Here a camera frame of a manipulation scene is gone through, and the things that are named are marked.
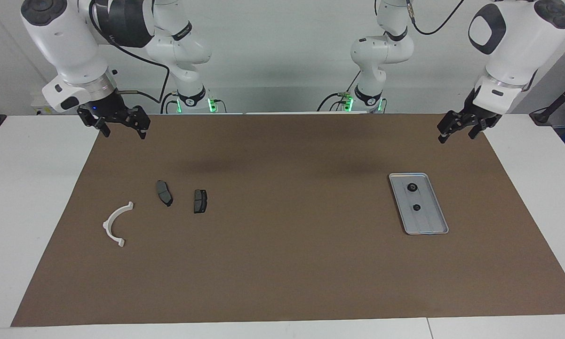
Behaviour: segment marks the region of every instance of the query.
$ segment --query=green led light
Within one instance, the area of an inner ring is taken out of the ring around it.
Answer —
[[[209,98],[208,100],[209,100],[209,110],[211,111],[211,113],[217,112],[217,104],[214,103],[211,98]]]
[[[351,112],[351,110],[353,109],[353,98],[352,97],[348,97],[349,101],[347,101],[347,103],[345,103],[345,112]]]

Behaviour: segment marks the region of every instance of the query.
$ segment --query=white wall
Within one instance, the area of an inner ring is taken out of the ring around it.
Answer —
[[[420,36],[412,28],[416,51],[409,62],[385,67],[388,112],[441,113],[460,109],[480,75],[486,56],[468,39],[474,13],[488,0],[469,0],[435,36]],[[0,0],[0,21],[31,60],[40,75],[51,79],[54,69],[42,58],[20,22],[22,0]],[[358,67],[351,61],[355,39],[381,34],[370,0],[185,0],[194,28],[213,45],[213,59],[199,66],[205,84],[224,99],[230,111],[271,112],[315,110],[327,94],[345,90]],[[424,30],[436,28],[457,0],[419,1],[416,18]],[[164,71],[144,65],[112,47],[101,47],[112,68],[119,71],[120,89],[145,89],[157,95]],[[565,52],[565,43],[540,70],[538,79]],[[25,64],[0,71],[9,73],[11,86]],[[24,98],[0,98],[10,112],[22,112]],[[146,102],[126,97],[129,105]]]
[[[0,22],[0,113],[33,114],[29,93],[45,83]]]

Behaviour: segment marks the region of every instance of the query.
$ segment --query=robotic arm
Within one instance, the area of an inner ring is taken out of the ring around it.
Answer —
[[[110,134],[107,122],[133,128],[145,138],[151,120],[142,107],[128,109],[98,54],[104,37],[119,47],[145,48],[168,67],[178,96],[188,109],[209,105],[207,90],[194,67],[211,51],[192,34],[180,0],[25,0],[21,15],[30,36],[58,76],[42,90],[58,112],[78,107],[86,126]],[[89,22],[100,32],[93,36]]]
[[[469,28],[472,45],[489,62],[460,112],[449,111],[437,128],[445,144],[453,133],[473,126],[474,139],[494,127],[543,64],[565,40],[562,0],[501,0],[476,13]]]
[[[351,59],[360,67],[352,95],[354,110],[370,113],[379,109],[386,73],[382,65],[407,61],[414,52],[414,41],[407,35],[408,12],[405,0],[382,0],[377,22],[382,36],[359,39],[351,47]]]

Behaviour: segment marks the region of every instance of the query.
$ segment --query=white curved plastic part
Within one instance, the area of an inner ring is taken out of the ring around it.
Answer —
[[[122,208],[119,208],[118,210],[113,212],[113,214],[111,214],[111,216],[106,221],[104,221],[104,223],[102,224],[102,228],[104,228],[104,230],[106,230],[106,234],[109,236],[109,238],[116,241],[119,244],[119,247],[123,247],[123,245],[125,245],[126,241],[121,239],[121,238],[117,238],[116,236],[114,236],[113,233],[111,232],[111,227],[113,226],[113,222],[115,221],[115,219],[117,219],[117,217],[119,217],[121,214],[127,212],[128,210],[133,210],[133,209],[134,209],[134,203],[130,202],[130,204],[128,204],[127,206],[123,206]]]

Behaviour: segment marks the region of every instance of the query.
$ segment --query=silver tray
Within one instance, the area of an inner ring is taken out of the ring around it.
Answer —
[[[407,234],[449,232],[429,176],[424,173],[393,173],[389,180]]]

